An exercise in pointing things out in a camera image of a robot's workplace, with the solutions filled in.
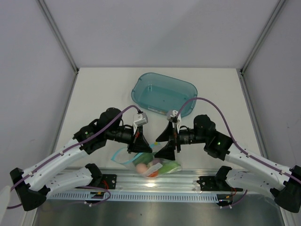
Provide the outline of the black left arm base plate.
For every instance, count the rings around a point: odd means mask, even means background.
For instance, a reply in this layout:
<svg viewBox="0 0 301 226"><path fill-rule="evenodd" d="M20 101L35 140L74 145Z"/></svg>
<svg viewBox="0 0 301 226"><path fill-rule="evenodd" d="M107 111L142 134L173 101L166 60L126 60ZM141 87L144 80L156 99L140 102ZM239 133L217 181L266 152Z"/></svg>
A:
<svg viewBox="0 0 301 226"><path fill-rule="evenodd" d="M116 174L103 174L99 187L107 190L115 190L116 183L117 183Z"/></svg>

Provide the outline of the green bell pepper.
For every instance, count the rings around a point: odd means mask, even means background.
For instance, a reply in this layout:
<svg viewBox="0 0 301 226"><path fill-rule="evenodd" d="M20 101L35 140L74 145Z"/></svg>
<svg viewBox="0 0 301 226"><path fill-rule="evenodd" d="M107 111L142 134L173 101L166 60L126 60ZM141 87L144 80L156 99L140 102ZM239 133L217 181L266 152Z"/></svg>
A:
<svg viewBox="0 0 301 226"><path fill-rule="evenodd" d="M173 172L178 172L181 171L182 167L179 163L175 162L175 161L168 161L168 162L164 162L162 164L162 167L158 170L158 173L160 175L162 174L170 174Z"/></svg>

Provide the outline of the light green cucumber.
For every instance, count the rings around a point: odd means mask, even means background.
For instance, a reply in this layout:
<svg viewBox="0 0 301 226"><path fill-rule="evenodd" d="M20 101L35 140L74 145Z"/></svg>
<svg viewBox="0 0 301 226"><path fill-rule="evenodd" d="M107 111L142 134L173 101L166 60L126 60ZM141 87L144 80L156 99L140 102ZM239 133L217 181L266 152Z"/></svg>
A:
<svg viewBox="0 0 301 226"><path fill-rule="evenodd" d="M140 163L148 165L153 159L154 159L154 156L151 153L142 153L139 157L137 157L135 160L133 160L133 164L135 166Z"/></svg>

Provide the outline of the aluminium mounting rail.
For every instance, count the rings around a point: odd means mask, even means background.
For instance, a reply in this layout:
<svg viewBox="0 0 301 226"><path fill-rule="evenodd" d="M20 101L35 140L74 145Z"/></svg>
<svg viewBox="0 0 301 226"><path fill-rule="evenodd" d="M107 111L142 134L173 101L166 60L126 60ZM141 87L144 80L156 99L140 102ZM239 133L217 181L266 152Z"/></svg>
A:
<svg viewBox="0 0 301 226"><path fill-rule="evenodd" d="M181 185L184 182L192 183L192 179L180 178L177 175L169 174L157 178L143 178L138 175L129 173L116 174L117 183L115 190L117 191L142 191L142 190L164 190L176 187L176 190L182 190ZM42 191L46 197L52 197L55 194L73 190L90 190L92 192L108 193L113 190L100 188L103 174L97 168L96 172L92 172L86 167L65 174L54 175L53 172L46 174L45 172L36 172L25 179L25 184L32 191Z"/></svg>

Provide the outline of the clear zip top bag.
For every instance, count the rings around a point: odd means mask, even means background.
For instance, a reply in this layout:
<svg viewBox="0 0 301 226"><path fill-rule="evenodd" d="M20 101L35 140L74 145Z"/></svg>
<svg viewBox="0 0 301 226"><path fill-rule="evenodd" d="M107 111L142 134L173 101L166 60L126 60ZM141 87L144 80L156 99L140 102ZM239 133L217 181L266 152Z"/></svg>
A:
<svg viewBox="0 0 301 226"><path fill-rule="evenodd" d="M152 153L129 153L124 147L119 149L111 160L144 178L156 178L182 170L182 166L177 161L155 157L155 154L162 148L161 143L155 142L150 145L150 148Z"/></svg>

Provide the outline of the orange tomato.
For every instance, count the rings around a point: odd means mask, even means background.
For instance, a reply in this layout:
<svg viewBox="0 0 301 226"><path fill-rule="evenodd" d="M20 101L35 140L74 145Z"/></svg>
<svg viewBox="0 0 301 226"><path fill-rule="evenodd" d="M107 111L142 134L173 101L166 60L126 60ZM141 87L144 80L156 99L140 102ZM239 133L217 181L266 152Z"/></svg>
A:
<svg viewBox="0 0 301 226"><path fill-rule="evenodd" d="M153 173L151 173L150 175L148 175L148 178L155 178L158 176L158 171L155 171Z"/></svg>

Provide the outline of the brown egg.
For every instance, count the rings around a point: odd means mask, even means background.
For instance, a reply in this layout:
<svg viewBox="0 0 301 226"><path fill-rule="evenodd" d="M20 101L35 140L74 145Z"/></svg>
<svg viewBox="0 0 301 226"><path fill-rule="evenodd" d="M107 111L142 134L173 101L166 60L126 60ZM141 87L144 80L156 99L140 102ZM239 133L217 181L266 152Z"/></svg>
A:
<svg viewBox="0 0 301 226"><path fill-rule="evenodd" d="M139 163L136 165L135 169L139 174L143 174L148 170L148 167L144 163Z"/></svg>

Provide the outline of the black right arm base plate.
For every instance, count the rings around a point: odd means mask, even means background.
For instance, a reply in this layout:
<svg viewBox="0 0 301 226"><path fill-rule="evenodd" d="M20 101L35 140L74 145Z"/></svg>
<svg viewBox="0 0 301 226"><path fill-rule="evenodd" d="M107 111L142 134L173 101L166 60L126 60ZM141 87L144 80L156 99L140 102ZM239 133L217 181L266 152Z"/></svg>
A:
<svg viewBox="0 0 301 226"><path fill-rule="evenodd" d="M219 192L242 192L243 188L231 187L225 179L218 178L217 176L200 176L197 180L200 185L201 191L219 191Z"/></svg>

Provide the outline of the right aluminium frame post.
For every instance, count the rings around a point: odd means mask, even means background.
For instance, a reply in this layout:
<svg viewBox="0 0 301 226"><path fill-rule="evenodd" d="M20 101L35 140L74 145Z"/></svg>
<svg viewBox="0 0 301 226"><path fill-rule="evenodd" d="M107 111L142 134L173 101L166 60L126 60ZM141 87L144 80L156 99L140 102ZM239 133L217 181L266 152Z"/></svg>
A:
<svg viewBox="0 0 301 226"><path fill-rule="evenodd" d="M264 24L264 27L260 34L258 35L253 47L251 48L250 53L248 54L246 60L244 61L241 69L240 74L244 76L248 67L255 59L256 55L258 54L259 50L261 49L262 45L264 44L266 38L268 37L269 33L271 32L273 26L276 24L277 19L281 15L282 11L284 10L288 0L278 0L275 7L273 8L268 20Z"/></svg>

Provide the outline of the teal translucent plastic tray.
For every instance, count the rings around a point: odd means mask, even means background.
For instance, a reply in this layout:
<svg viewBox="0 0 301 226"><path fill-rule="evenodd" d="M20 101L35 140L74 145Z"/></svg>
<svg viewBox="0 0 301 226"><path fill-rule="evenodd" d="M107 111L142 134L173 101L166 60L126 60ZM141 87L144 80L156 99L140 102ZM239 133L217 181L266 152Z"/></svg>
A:
<svg viewBox="0 0 301 226"><path fill-rule="evenodd" d="M187 100L197 96L192 83L158 73L141 75L131 92L132 100L141 108L162 115L180 110Z"/></svg>

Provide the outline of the left aluminium frame post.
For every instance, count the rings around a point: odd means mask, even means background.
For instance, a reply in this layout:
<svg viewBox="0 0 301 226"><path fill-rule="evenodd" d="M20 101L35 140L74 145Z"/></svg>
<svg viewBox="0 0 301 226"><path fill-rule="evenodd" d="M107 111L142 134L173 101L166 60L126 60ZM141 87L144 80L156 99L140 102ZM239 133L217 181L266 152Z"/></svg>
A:
<svg viewBox="0 0 301 226"><path fill-rule="evenodd" d="M50 30L52 31L63 55L65 56L65 58L67 59L67 62L69 63L71 69L73 70L73 72L75 74L78 73L79 71L79 68L77 67L76 63L75 63L75 60L67 46L67 43L65 42L60 30L59 30L59 27L46 3L45 0L36 0L36 3L37 5L39 6Z"/></svg>

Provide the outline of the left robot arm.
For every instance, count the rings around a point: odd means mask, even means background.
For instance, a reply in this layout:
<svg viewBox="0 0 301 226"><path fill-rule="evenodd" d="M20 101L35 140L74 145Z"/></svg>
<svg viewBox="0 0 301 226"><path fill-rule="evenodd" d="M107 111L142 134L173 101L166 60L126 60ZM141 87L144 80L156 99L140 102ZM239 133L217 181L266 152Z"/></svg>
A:
<svg viewBox="0 0 301 226"><path fill-rule="evenodd" d="M148 123L146 113L138 110L132 125L123 124L123 113L125 110L108 108L98 119L76 132L60 150L27 169L13 169L10 172L12 189L23 210L31 211L52 195L72 188L105 189L103 174L94 163L69 174L61 174L61 171L105 147L108 140L126 144L129 153L151 153L152 148L143 135L143 126Z"/></svg>

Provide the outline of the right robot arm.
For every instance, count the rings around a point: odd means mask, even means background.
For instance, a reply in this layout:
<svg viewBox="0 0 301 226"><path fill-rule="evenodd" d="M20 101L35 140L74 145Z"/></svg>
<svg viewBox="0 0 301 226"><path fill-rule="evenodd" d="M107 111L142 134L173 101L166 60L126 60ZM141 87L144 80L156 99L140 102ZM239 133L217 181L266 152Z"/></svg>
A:
<svg viewBox="0 0 301 226"><path fill-rule="evenodd" d="M166 145L156 153L158 158L175 159L182 145L204 144L204 151L213 158L233 163L245 169L239 171L222 166L215 175L220 190L241 188L272 198L281 208L298 213L301 208L301 168L287 167L240 147L233 138L218 132L207 115L194 118L193 128L183 129L170 117L165 130L156 139Z"/></svg>

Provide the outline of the purple eggplant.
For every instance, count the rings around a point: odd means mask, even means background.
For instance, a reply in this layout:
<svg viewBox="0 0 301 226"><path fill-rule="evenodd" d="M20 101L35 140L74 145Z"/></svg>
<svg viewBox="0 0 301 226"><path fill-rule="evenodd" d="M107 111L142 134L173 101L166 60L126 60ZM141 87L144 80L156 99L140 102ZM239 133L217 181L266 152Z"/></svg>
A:
<svg viewBox="0 0 301 226"><path fill-rule="evenodd" d="M154 165L156 165L156 164L158 164L158 163L162 163L162 160L160 159L160 158L155 158L155 159L153 159L150 163L149 163L149 166L154 166Z"/></svg>

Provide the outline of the aluminium frame post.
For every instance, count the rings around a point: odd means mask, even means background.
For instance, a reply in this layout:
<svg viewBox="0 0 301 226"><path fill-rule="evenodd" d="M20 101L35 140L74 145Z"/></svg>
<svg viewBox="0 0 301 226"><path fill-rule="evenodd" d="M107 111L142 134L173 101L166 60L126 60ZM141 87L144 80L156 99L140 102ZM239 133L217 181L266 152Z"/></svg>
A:
<svg viewBox="0 0 301 226"><path fill-rule="evenodd" d="M288 0L278 0L275 7L273 8L268 20L264 24L264 27L260 34L258 35L253 47L251 48L250 53L248 54L246 60L244 61L241 69L240 74L244 76L248 67L255 59L256 55L258 54L259 50L261 49L262 45L264 44L266 38L268 37L269 33L271 32L273 26L276 24L277 19L281 15L282 11L284 10Z"/></svg>
<svg viewBox="0 0 301 226"><path fill-rule="evenodd" d="M39 6L50 30L52 31L63 55L65 56L65 58L67 59L67 62L69 63L71 69L73 70L73 72L75 74L78 73L79 71L79 68L77 67L76 63L75 63L75 60L67 46L67 43L65 42L60 30L59 30L59 27L46 3L45 0L36 0L36 3L37 5Z"/></svg>

